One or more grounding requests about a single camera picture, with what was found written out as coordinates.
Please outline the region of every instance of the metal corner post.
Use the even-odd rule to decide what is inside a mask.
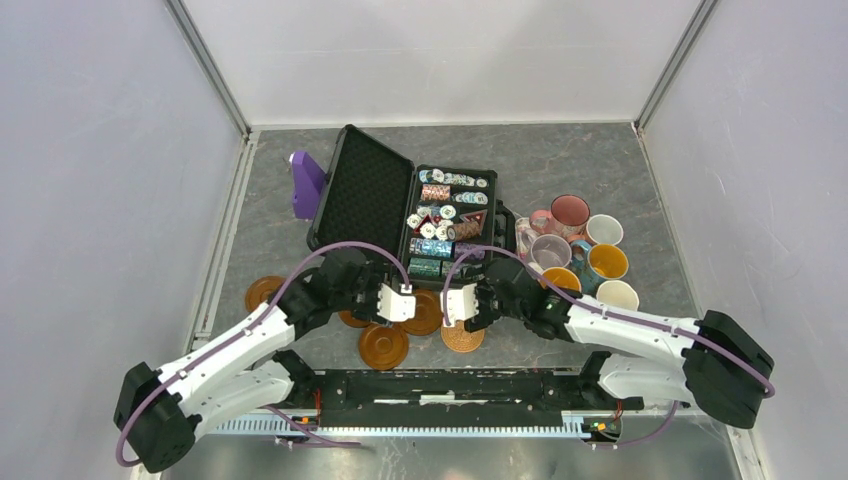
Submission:
[[[636,128],[637,132],[641,132],[651,120],[651,117],[654,115],[654,112],[656,112],[657,107],[668,91],[668,88],[677,76],[680,66],[683,65],[686,57],[689,56],[692,45],[695,44],[695,41],[701,35],[704,25],[706,25],[718,3],[719,0],[701,0],[701,3],[698,4],[698,8],[695,9],[692,19],[689,20],[689,24],[686,25],[686,30],[683,31],[683,36],[680,37],[680,41],[677,42],[674,52],[668,59],[668,62],[666,63],[662,74],[660,74],[660,78],[657,80],[656,85],[654,85],[654,89],[651,90],[651,94],[648,95],[648,100],[645,102],[645,106],[642,107],[642,111],[639,112],[639,116],[636,117],[636,121],[633,122],[633,126]]]
[[[226,108],[233,125],[241,132],[242,136],[247,138],[250,135],[250,124],[244,118],[244,114],[242,114],[238,103],[236,103],[235,97],[233,97],[232,92],[227,87],[227,83],[224,81],[220,70],[218,70],[218,66],[215,65],[215,60],[212,59],[212,54],[209,52],[206,42],[203,41],[203,37],[200,36],[200,32],[191,19],[185,3],[183,3],[183,0],[164,1],[171,15],[173,15],[174,21],[183,33],[186,42],[188,42],[192,53],[197,58],[200,68],[203,69],[203,73],[206,74],[206,78],[212,84],[212,88],[215,89],[215,93],[218,94],[218,98],[224,104],[224,108]]]

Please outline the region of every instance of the case lid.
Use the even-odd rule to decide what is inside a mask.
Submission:
[[[358,240],[398,256],[414,170],[411,160],[362,130],[342,128],[309,248]]]

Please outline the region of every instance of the brown plate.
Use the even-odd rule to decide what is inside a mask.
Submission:
[[[353,314],[350,313],[350,310],[344,310],[339,312],[339,318],[342,319],[345,324],[349,327],[353,328],[365,328],[368,325],[371,325],[371,322],[367,320],[359,320],[358,318],[353,318]]]
[[[259,308],[259,305],[262,304],[262,302],[268,300],[272,293],[283,286],[283,282],[285,281],[286,279],[283,277],[271,275],[269,277],[262,277],[253,282],[253,284],[247,288],[247,293],[244,294],[244,308],[247,309],[248,313],[253,312]]]
[[[412,294],[415,295],[415,316],[399,325],[410,335],[430,335],[442,326],[439,297],[430,290],[416,290]]]
[[[474,333],[465,331],[462,321],[456,322],[455,327],[442,327],[442,341],[445,345],[459,353],[469,353],[480,348],[486,330],[477,330]]]
[[[409,338],[396,324],[391,327],[371,325],[359,337],[359,355],[374,370],[391,370],[406,358]]]

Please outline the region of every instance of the white backdrop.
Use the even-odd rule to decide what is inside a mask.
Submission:
[[[186,0],[254,125],[632,120],[698,0]]]
[[[771,353],[775,479],[844,478],[848,5],[721,2],[646,142],[704,308]]]
[[[126,478],[121,382],[183,353],[240,135],[163,2],[0,12],[0,477]]]

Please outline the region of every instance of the open case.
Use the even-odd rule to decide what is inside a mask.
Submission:
[[[485,187],[452,185],[454,193],[481,192],[486,194],[486,204],[469,204],[447,201],[421,201],[423,183],[418,173],[422,170],[441,169],[444,173],[464,174],[486,180]],[[450,258],[435,257],[410,252],[410,242],[420,234],[407,225],[406,219],[416,212],[420,204],[453,205],[459,216],[486,210],[480,236],[464,243],[490,245],[515,250],[515,216],[497,198],[498,175],[493,170],[471,170],[421,165],[411,160],[353,125],[339,132],[333,159],[327,172],[327,186],[321,195],[318,212],[309,229],[307,244],[313,251],[331,243],[357,240],[381,247],[401,260],[408,268],[412,258],[442,262],[438,275],[410,275],[413,286],[428,290],[441,290],[446,266]],[[491,260],[492,252],[483,259],[469,259],[465,263],[481,264]],[[452,287],[473,281],[473,272],[460,273],[451,282]]]

